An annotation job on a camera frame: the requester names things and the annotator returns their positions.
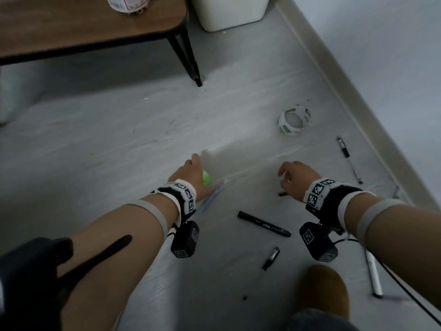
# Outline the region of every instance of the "wooden table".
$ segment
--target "wooden table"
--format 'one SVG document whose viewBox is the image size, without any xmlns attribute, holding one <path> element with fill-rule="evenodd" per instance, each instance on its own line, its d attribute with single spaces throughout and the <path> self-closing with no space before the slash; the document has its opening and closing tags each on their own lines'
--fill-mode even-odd
<svg viewBox="0 0 441 331">
<path fill-rule="evenodd" d="M 187 23 L 185 0 L 150 0 L 131 15 L 107 0 L 0 0 L 0 66 L 167 38 L 201 87 Z"/>
</svg>

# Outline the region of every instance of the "green object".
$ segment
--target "green object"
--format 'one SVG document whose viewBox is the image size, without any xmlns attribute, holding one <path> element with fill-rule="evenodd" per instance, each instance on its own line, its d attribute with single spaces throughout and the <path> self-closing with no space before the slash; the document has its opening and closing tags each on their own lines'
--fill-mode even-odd
<svg viewBox="0 0 441 331">
<path fill-rule="evenodd" d="M 211 176 L 209 176 L 208 173 L 204 169 L 202 169 L 202 183 L 209 184 L 211 181 Z"/>
</svg>

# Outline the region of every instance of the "hand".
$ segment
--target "hand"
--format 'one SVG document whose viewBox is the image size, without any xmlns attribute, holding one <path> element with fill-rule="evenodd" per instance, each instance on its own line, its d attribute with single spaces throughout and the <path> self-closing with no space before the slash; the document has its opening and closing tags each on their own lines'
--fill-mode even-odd
<svg viewBox="0 0 441 331">
<path fill-rule="evenodd" d="M 303 202 L 303 197 L 311 183 L 321 178 L 320 174 L 308 165 L 300 162 L 285 161 L 279 168 L 277 176 L 284 176 L 280 186 L 295 200 Z"/>
<path fill-rule="evenodd" d="M 187 181 L 193 185 L 196 189 L 196 201 L 210 196 L 214 191 L 213 186 L 204 185 L 202 183 L 201 157 L 196 153 L 191 156 L 191 160 L 189 159 L 185 162 L 184 166 L 179 167 L 178 170 L 168 178 L 167 182 L 174 182 L 178 179 Z"/>
</svg>

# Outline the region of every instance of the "cable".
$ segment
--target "cable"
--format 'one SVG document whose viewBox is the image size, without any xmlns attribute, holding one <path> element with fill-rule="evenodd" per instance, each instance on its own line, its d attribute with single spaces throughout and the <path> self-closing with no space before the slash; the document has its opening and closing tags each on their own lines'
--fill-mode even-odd
<svg viewBox="0 0 441 331">
<path fill-rule="evenodd" d="M 355 241 L 355 242 L 359 242 L 356 239 L 340 239 L 337 240 L 335 244 L 341 243 L 342 241 L 346 241 L 346 240 L 350 240 L 350 241 Z M 392 272 L 389 270 L 389 268 L 386 267 L 386 265 L 383 264 L 383 262 L 378 259 L 378 257 L 372 253 L 372 255 L 374 256 L 374 258 L 378 261 L 378 263 L 384 268 L 384 270 L 387 272 L 387 274 L 389 274 L 389 276 L 401 287 L 402 290 L 404 290 L 404 292 L 409 295 L 409 297 L 415 301 L 415 303 L 422 308 L 422 310 L 424 310 L 425 313 L 427 313 L 427 315 L 429 315 L 439 326 L 441 326 L 441 321 L 435 317 L 435 315 L 433 315 L 432 312 L 430 312 L 415 296 L 412 295 L 412 293 L 400 282 L 400 280 L 398 280 L 393 274 Z"/>
</svg>

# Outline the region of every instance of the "brown shoe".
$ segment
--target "brown shoe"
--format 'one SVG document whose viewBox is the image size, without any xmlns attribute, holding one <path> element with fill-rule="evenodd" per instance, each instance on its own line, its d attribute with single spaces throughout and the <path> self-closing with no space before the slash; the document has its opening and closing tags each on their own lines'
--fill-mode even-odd
<svg viewBox="0 0 441 331">
<path fill-rule="evenodd" d="M 339 273 L 325 265 L 308 268 L 297 291 L 297 311 L 313 308 L 349 319 L 349 295 Z"/>
</svg>

